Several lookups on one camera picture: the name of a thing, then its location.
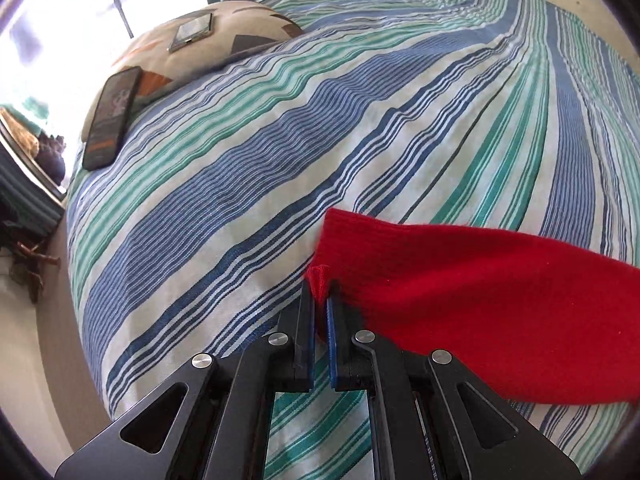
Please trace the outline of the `red knit sweater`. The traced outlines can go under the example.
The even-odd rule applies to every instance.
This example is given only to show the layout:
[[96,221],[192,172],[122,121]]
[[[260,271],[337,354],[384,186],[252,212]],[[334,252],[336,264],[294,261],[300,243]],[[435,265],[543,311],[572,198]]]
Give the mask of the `red knit sweater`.
[[559,240],[470,226],[400,226],[341,209],[306,273],[364,326],[417,354],[452,353],[504,398],[639,396],[639,271]]

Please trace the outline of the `black patterned phone case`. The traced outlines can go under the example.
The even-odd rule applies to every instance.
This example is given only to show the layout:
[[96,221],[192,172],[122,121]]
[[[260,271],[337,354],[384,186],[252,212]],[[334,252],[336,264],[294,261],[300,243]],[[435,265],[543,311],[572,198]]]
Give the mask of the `black patterned phone case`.
[[89,128],[82,168],[94,171],[115,161],[126,131],[142,68],[134,66],[107,79],[96,102]]

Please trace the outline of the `striped blue green bedspread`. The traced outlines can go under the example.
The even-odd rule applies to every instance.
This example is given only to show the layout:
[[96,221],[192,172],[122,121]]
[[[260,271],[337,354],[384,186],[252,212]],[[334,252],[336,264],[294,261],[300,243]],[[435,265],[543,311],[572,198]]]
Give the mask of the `striped blue green bedspread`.
[[[80,338],[114,422],[192,356],[273,333],[307,285],[314,385],[274,397],[261,479],[377,479],[366,394],[332,387],[306,277],[324,216],[525,233],[639,271],[639,77],[544,0],[260,3],[303,35],[171,92],[111,166],[77,170]],[[577,479],[638,477],[639,397],[500,398]]]

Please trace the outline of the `smartphone on pillow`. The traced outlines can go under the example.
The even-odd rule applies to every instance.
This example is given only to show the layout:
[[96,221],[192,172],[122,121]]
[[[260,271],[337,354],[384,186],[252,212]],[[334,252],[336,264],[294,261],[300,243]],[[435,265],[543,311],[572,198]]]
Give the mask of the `smartphone on pillow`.
[[181,24],[175,33],[174,39],[168,47],[169,53],[174,53],[189,44],[200,41],[214,32],[214,14],[206,12]]

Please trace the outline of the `patterned beige pillow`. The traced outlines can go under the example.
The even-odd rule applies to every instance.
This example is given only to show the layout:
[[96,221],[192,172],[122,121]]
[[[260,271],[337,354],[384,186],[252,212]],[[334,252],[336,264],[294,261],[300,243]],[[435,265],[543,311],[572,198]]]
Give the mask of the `patterned beige pillow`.
[[[176,47],[181,26],[204,18],[212,29],[204,36]],[[142,68],[132,114],[195,79],[221,70],[277,44],[302,36],[303,29],[276,10],[252,0],[210,4],[161,24],[130,42],[111,66],[116,74]]]

